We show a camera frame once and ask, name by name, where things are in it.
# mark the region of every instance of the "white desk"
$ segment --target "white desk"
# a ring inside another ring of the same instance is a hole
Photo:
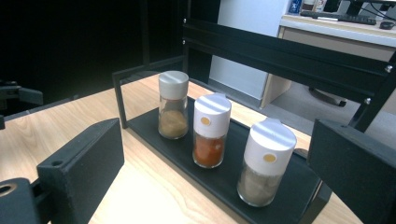
[[[280,22],[278,37],[386,62],[396,50],[396,28],[389,31],[381,30],[379,22],[372,26],[285,15]],[[289,86],[289,80],[270,75],[265,87],[262,106],[269,104]],[[383,109],[396,114],[395,92]]]

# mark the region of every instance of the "ground spice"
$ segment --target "ground spice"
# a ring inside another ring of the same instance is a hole
[[[160,115],[159,132],[168,138],[178,138],[188,131],[186,118],[180,111],[164,111]]]
[[[195,163],[205,168],[219,165],[223,159],[224,137],[206,138],[195,134],[193,158]]]
[[[275,198],[283,175],[260,175],[244,162],[238,181],[238,193],[242,200],[252,206],[265,206]]]

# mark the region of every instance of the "orange spice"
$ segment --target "orange spice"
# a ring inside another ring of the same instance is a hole
[[[219,165],[223,158],[224,144],[224,137],[213,139],[196,134],[193,151],[195,162],[206,168]]]

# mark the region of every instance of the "light wood surface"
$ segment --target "light wood surface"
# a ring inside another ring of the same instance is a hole
[[[208,93],[193,83],[189,86],[192,98]],[[122,95],[127,119],[158,107],[158,76],[122,86]],[[0,131],[0,181],[25,177],[33,182],[36,166],[49,155],[90,125],[118,116],[115,92],[108,90],[6,122]],[[233,103],[232,118],[250,126],[265,116]],[[308,149],[310,136],[293,131],[297,147]],[[133,131],[121,133],[125,163],[91,223],[245,222]],[[315,223],[360,222],[333,195]]]

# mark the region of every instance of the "yellow label dot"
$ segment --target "yellow label dot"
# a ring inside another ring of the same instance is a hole
[[[264,155],[264,160],[267,162],[274,162],[276,161],[276,156],[273,154],[266,154]]]
[[[201,122],[202,122],[204,125],[209,125],[209,124],[210,124],[210,119],[209,119],[209,118],[203,117],[203,118],[201,118]]]

